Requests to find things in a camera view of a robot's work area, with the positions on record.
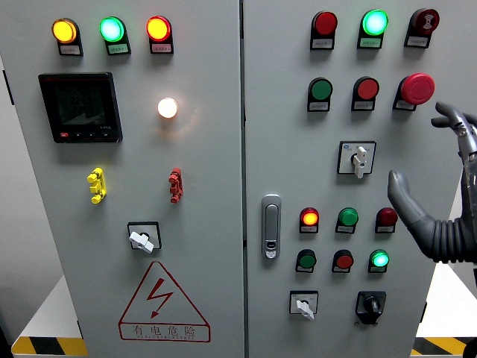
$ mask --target white switch knob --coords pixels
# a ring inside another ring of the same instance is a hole
[[[129,236],[129,241],[132,242],[133,248],[140,248],[148,254],[150,254],[154,249],[154,244],[149,242],[149,237],[145,234],[139,235],[133,231]]]
[[[366,166],[366,149],[358,147],[358,153],[353,155],[353,165],[355,166],[355,174],[358,179],[363,178],[364,167]]]
[[[310,307],[306,302],[297,301],[297,308],[303,317],[307,317],[307,319],[310,321],[315,320],[315,315],[313,314],[313,311],[310,310]]]

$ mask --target green indicator light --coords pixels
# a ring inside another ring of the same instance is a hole
[[[115,17],[107,17],[99,24],[101,36],[110,43],[115,43],[124,36],[124,26],[121,21]]]
[[[310,269],[316,263],[316,260],[313,256],[305,255],[300,259],[300,266],[304,267],[305,269]]]
[[[371,262],[376,267],[384,267],[389,263],[388,253],[384,250],[376,250],[371,254]]]
[[[338,218],[344,226],[353,226],[358,222],[358,212],[352,207],[347,207],[339,213]]]
[[[383,10],[371,10],[364,15],[363,30],[371,36],[378,36],[388,27],[388,15]]]
[[[312,87],[312,95],[317,100],[324,100],[331,94],[331,84],[328,81],[316,81]]]

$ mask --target red triangle warning sign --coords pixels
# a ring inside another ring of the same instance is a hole
[[[153,261],[119,320],[123,340],[210,342],[206,319],[165,269]]]

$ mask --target yellow terminal connector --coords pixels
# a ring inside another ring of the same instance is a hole
[[[91,198],[93,204],[99,204],[106,196],[106,182],[104,181],[104,172],[101,168],[96,168],[88,175],[88,183],[91,184],[89,191],[95,194]]]

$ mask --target yellow indicator light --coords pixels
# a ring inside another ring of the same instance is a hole
[[[164,118],[172,118],[177,113],[177,102],[173,98],[161,99],[157,105],[157,110]]]
[[[318,215],[315,213],[306,213],[303,217],[303,223],[309,226],[316,225],[318,222]]]
[[[76,25],[70,19],[58,19],[53,22],[51,32],[59,43],[72,43],[76,40]]]
[[[164,41],[171,34],[171,24],[165,17],[154,16],[148,20],[146,31],[153,41]]]

